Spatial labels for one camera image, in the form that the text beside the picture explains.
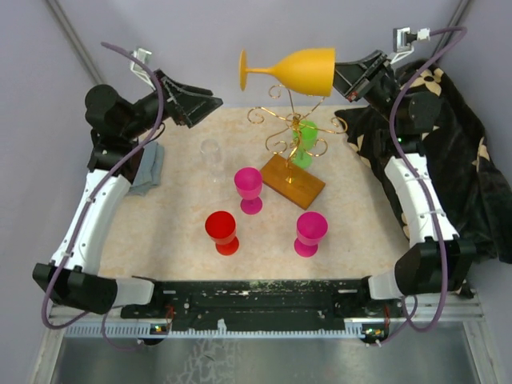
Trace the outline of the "orange plastic wine glass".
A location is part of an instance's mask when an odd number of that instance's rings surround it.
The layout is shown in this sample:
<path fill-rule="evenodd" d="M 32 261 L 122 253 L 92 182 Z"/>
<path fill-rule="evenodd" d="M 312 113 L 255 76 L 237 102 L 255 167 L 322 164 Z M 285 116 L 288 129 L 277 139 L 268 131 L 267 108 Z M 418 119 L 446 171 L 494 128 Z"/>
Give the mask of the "orange plastic wine glass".
<path fill-rule="evenodd" d="M 247 53 L 242 50 L 238 65 L 240 88 L 246 88 L 248 74 L 266 74 L 296 93 L 329 97 L 334 82 L 335 59 L 333 47 L 311 48 L 289 54 L 274 66 L 249 68 Z"/>

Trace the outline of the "green plastic wine glass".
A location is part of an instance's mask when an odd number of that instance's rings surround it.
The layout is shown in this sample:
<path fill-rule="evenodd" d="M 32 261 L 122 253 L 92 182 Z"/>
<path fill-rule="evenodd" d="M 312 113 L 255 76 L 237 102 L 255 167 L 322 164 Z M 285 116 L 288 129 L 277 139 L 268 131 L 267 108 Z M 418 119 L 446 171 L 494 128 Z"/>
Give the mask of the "green plastic wine glass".
<path fill-rule="evenodd" d="M 305 170 L 313 162 L 310 152 L 317 141 L 318 127 L 312 121 L 302 120 L 299 128 L 302 134 L 302 140 L 293 158 L 293 164 Z"/>

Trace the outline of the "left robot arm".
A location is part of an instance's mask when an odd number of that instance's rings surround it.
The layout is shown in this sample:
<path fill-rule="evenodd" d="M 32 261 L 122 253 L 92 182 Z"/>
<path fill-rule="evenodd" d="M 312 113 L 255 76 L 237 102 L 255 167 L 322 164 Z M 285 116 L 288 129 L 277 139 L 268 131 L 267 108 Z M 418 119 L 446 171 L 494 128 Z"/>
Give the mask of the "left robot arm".
<path fill-rule="evenodd" d="M 156 118 L 192 128 L 223 101 L 211 90 L 176 82 L 161 70 L 155 76 L 161 97 L 152 92 L 131 103 L 107 84 L 94 86 L 85 97 L 93 142 L 86 185 L 61 245 L 49 263 L 36 264 L 32 273 L 55 304 L 95 314 L 138 305 L 152 318 L 165 311 L 166 297 L 148 278 L 99 276 L 103 246 L 119 204 L 142 169 L 145 151 L 138 147 L 139 137 L 156 125 Z"/>

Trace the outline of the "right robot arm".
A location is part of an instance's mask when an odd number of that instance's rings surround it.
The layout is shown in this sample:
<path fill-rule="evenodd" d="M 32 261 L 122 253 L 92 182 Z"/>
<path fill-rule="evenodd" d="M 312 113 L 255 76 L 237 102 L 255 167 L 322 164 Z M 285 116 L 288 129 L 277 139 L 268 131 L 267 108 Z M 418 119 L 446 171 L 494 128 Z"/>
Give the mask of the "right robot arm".
<path fill-rule="evenodd" d="M 409 250 L 385 273 L 370 276 L 357 297 L 358 309 L 373 317 L 387 299 L 459 290 L 476 256 L 442 208 L 428 170 L 423 138 L 442 110 L 440 94 L 425 86 L 400 85 L 392 61 L 376 50 L 355 62 L 334 65 L 333 87 L 349 101 L 364 98 L 392 129 L 375 130 L 374 164 L 386 196 L 402 210 Z"/>

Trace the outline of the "clear wine glass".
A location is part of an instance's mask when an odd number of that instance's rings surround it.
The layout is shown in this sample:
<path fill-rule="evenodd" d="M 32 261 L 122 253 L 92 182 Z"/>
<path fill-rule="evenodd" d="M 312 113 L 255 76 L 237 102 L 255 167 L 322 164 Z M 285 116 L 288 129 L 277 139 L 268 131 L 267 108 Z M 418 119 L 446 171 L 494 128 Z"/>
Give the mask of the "clear wine glass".
<path fill-rule="evenodd" d="M 220 182 L 224 175 L 221 147 L 214 139 L 206 139 L 200 145 L 200 152 L 205 169 L 213 182 Z"/>

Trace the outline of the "magenta wine glass rear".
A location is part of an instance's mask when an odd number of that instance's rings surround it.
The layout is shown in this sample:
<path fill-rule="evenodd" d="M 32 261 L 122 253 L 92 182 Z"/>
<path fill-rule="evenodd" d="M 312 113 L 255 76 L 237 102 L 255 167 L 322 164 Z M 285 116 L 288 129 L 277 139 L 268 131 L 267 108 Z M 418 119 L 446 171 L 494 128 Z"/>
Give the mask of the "magenta wine glass rear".
<path fill-rule="evenodd" d="M 241 197 L 240 208 L 243 213 L 254 215 L 263 207 L 260 193 L 262 192 L 262 175 L 253 167 L 244 167 L 234 176 L 236 190 Z"/>

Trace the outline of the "magenta wine glass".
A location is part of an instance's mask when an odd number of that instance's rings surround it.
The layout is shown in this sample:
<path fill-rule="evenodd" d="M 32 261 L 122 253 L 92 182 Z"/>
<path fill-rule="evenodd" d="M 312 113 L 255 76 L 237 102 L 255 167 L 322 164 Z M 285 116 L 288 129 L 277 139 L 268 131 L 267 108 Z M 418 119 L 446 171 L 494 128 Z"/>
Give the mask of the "magenta wine glass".
<path fill-rule="evenodd" d="M 328 221 L 319 212 L 310 211 L 300 215 L 296 222 L 295 252 L 304 258 L 314 256 L 328 229 Z"/>
<path fill-rule="evenodd" d="M 244 167 L 234 176 L 236 190 L 241 197 L 240 208 L 243 213 L 254 215 L 263 207 L 260 193 L 262 192 L 262 175 L 253 167 Z"/>

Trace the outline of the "red plastic wine glass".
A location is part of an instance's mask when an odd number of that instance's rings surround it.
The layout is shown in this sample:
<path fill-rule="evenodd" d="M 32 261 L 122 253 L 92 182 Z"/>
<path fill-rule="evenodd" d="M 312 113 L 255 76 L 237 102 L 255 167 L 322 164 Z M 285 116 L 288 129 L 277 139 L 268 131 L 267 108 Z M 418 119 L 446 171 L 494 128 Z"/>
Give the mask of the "red plastic wine glass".
<path fill-rule="evenodd" d="M 221 255 L 229 256 L 238 250 L 236 221 L 231 213 L 223 210 L 213 212 L 205 222 L 205 230 Z"/>

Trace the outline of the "magenta wine glass front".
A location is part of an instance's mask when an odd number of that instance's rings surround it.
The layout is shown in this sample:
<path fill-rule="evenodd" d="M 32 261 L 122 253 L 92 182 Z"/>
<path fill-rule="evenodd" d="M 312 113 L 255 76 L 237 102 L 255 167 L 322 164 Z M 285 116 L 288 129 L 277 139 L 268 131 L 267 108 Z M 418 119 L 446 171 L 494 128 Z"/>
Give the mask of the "magenta wine glass front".
<path fill-rule="evenodd" d="M 314 256 L 328 229 L 328 221 L 319 212 L 310 211 L 300 215 L 296 222 L 295 252 L 304 258 Z"/>

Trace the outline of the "grey cloth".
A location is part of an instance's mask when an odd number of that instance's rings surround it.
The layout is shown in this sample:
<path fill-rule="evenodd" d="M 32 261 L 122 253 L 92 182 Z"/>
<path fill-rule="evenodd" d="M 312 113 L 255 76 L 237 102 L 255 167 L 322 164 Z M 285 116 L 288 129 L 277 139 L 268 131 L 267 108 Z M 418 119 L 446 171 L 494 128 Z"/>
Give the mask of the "grey cloth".
<path fill-rule="evenodd" d="M 142 160 L 127 195 L 146 195 L 161 184 L 165 149 L 158 142 L 149 142 L 144 147 Z"/>

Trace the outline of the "black floral blanket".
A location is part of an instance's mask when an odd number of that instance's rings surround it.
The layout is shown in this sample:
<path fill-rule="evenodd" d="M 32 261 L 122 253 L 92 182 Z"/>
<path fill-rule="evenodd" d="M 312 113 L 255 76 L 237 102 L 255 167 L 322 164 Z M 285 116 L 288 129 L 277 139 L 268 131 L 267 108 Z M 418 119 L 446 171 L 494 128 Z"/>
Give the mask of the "black floral blanket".
<path fill-rule="evenodd" d="M 461 288 L 473 262 L 496 258 L 511 265 L 511 188 L 492 162 L 486 148 L 484 125 L 466 104 L 452 80 L 433 64 L 411 85 L 407 95 L 437 86 L 442 100 L 438 122 L 423 134 L 428 172 L 446 218 L 458 232 L 445 240 L 447 291 Z M 389 123 L 374 108 L 337 110 L 336 118 L 348 123 L 347 142 L 382 184 L 391 208 L 406 234 L 412 236 L 394 188 L 385 175 L 384 160 L 374 150 L 389 137 Z M 402 296 L 438 293 L 442 288 L 442 267 L 438 242 L 414 245 L 395 264 L 391 282 Z"/>

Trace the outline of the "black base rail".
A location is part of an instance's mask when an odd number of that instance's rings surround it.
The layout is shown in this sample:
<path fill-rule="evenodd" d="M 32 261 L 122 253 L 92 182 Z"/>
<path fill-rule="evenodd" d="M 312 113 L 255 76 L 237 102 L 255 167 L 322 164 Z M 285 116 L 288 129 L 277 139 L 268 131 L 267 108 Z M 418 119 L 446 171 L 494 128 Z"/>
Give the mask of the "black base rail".
<path fill-rule="evenodd" d="M 164 318 L 173 330 L 344 330 L 349 318 L 396 318 L 395 299 L 370 298 L 366 278 L 313 280 L 157 281 L 145 305 L 128 305 L 124 319 Z"/>

